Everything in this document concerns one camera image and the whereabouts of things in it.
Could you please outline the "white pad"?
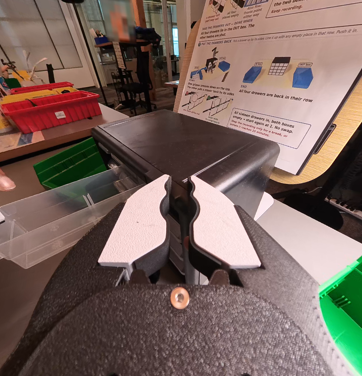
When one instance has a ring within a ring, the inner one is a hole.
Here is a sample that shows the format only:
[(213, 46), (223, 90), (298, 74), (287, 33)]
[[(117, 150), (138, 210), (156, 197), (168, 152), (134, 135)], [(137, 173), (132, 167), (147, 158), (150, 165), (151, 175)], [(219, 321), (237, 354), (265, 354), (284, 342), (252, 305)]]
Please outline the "white pad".
[(274, 203), (273, 197), (267, 192), (263, 193), (254, 220), (257, 221)]

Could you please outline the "narrow red bin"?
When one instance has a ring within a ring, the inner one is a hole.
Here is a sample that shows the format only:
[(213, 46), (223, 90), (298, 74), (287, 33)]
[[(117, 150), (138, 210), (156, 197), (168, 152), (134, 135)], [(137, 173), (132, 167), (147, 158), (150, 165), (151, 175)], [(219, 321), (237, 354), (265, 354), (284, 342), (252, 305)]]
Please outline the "narrow red bin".
[(13, 88), (10, 89), (10, 93), (14, 94), (21, 94), (33, 91), (43, 91), (43, 90), (52, 90), (57, 88), (64, 88), (64, 87), (74, 87), (74, 84), (71, 82), (58, 82), (58, 83), (48, 83), (42, 85), (33, 85), (29, 87), (20, 87), (20, 88)]

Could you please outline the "large red ribbed bin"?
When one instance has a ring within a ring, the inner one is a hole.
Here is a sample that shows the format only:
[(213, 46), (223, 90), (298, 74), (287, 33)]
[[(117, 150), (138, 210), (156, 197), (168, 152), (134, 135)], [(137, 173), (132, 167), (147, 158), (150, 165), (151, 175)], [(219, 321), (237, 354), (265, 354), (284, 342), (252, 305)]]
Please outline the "large red ribbed bin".
[(102, 114), (99, 95), (76, 91), (2, 104), (1, 110), (23, 134), (54, 128)]

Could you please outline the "black drawer cabinet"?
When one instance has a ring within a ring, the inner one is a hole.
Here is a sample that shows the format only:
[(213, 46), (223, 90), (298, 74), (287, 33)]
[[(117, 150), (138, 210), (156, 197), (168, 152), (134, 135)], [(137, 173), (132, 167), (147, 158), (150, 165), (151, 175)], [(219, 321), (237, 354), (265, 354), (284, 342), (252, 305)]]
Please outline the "black drawer cabinet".
[[(216, 162), (193, 175), (218, 189), (253, 218), (280, 152), (279, 146), (273, 141), (170, 110), (159, 110), (100, 125), (91, 134), (98, 140), (107, 139), (111, 143), (116, 140), (128, 147), (137, 147), (140, 151), (149, 146), (176, 143), (202, 148)], [(188, 235), (188, 190), (186, 198), (183, 200), (178, 196), (174, 200), (179, 210), (179, 223), (184, 225), (181, 233), (183, 239)], [(207, 283), (207, 277), (190, 264), (188, 251), (184, 247), (183, 260), (187, 283)]]

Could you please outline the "green plastic bin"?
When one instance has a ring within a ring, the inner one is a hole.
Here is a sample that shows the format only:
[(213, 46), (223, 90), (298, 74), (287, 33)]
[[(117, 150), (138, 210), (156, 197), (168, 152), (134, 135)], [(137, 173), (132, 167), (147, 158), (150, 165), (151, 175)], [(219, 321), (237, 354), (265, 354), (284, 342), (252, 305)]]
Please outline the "green plastic bin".
[(362, 256), (319, 288), (320, 307), (333, 341), (362, 375)]
[(51, 190), (107, 171), (93, 138), (33, 165), (40, 184)]

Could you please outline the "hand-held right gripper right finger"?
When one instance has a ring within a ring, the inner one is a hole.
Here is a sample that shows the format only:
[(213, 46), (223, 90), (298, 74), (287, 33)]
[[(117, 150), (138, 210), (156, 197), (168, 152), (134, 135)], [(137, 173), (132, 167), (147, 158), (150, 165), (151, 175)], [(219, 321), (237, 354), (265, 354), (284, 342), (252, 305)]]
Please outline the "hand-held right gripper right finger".
[(190, 176), (190, 204), (196, 213), (190, 222), (189, 251), (228, 269), (261, 266), (258, 254), (233, 202), (197, 176)]

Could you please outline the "yellow bin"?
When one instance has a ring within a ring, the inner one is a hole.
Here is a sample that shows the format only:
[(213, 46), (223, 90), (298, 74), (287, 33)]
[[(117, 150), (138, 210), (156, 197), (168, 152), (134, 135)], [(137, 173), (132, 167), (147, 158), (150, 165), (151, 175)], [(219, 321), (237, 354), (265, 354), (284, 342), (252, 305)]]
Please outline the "yellow bin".
[(1, 105), (14, 103), (17, 101), (24, 101), (24, 100), (32, 100), (35, 98), (47, 97), (47, 96), (54, 96), (58, 95), (59, 93), (56, 90), (41, 90), (41, 91), (31, 91), (31, 92), (22, 92), (22, 93), (14, 93), (5, 96), (2, 101)]

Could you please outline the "wood edged side table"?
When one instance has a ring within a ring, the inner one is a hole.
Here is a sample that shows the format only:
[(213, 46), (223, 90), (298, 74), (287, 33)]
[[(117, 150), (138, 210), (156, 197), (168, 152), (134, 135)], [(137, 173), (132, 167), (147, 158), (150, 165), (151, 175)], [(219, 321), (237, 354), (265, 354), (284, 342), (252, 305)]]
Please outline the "wood edged side table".
[(11, 133), (0, 134), (0, 162), (50, 148), (64, 147), (66, 144), (89, 138), (91, 130), (98, 125), (112, 123), (128, 117), (102, 104), (99, 104), (99, 106), (102, 114), (91, 119), (75, 121), (37, 131), (33, 134), (22, 134), (17, 130)]

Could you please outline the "white power strip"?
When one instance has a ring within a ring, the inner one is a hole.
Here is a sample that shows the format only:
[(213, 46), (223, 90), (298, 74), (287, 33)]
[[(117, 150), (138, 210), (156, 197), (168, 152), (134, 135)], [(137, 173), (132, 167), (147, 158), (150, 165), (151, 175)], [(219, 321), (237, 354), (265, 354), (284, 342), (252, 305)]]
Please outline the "white power strip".
[(362, 211), (350, 204), (347, 204), (347, 202), (329, 197), (326, 197), (324, 200), (338, 209), (340, 213), (349, 214), (359, 220), (362, 220)]

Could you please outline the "clear plastic drawer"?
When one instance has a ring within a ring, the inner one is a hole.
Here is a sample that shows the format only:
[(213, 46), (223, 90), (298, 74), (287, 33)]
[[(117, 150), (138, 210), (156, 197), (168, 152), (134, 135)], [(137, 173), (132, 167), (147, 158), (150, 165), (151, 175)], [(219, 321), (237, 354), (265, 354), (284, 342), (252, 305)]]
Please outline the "clear plastic drawer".
[(79, 241), (145, 182), (126, 166), (0, 207), (0, 260), (27, 269)]

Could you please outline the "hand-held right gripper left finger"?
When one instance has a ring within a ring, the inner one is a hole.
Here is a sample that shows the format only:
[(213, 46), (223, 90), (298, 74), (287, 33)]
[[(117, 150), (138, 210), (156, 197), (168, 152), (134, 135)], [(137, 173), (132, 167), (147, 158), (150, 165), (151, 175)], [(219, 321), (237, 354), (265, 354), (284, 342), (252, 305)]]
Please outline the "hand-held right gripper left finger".
[(169, 258), (171, 177), (162, 175), (126, 201), (99, 256), (105, 267), (161, 268)]

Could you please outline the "black swivel chair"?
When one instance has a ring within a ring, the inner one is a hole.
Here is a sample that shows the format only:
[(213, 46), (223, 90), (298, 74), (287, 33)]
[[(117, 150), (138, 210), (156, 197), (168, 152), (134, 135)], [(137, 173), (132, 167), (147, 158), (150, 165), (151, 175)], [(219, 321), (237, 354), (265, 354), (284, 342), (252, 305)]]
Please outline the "black swivel chair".
[(123, 85), (123, 89), (134, 95), (129, 106), (130, 111), (137, 115), (136, 108), (141, 106), (146, 108), (147, 112), (152, 112), (152, 108), (157, 109), (157, 106), (150, 101), (150, 90), (153, 90), (152, 81), (149, 73), (149, 52), (142, 51), (141, 47), (137, 47), (137, 63), (136, 75), (138, 82), (132, 82)]

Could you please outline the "black board bracket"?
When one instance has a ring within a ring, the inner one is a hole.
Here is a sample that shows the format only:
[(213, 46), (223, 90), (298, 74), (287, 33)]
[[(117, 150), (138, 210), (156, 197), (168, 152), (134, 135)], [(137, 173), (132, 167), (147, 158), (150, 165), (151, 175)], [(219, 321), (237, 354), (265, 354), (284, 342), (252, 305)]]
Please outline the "black board bracket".
[(329, 139), (330, 135), (333, 133), (333, 131), (336, 129), (336, 124), (331, 124), (329, 128), (326, 130), (326, 132), (323, 134), (320, 142), (316, 145), (315, 150), (313, 154), (318, 154), (325, 142)]

